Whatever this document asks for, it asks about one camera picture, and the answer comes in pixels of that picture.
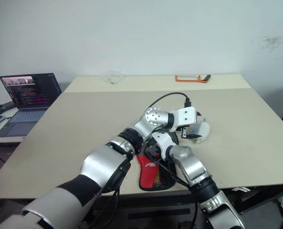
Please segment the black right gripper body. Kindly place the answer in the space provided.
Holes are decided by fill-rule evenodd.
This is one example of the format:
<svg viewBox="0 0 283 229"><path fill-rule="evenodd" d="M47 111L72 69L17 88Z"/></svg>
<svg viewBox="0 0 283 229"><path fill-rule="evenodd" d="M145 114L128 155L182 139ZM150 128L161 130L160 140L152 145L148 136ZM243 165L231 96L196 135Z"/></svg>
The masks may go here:
<svg viewBox="0 0 283 229"><path fill-rule="evenodd" d="M155 140L149 140L145 143L144 153L152 157L160 157L161 149Z"/></svg>

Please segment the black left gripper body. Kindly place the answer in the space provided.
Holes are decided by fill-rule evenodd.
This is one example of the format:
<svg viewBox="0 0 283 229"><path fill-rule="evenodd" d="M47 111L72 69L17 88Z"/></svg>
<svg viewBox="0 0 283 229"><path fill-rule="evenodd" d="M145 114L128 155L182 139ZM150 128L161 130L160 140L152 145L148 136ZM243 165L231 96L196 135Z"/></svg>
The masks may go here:
<svg viewBox="0 0 283 229"><path fill-rule="evenodd" d="M176 131L180 131L184 126L188 128L202 121L202 115L198 111L175 111L173 115L173 128Z"/></svg>

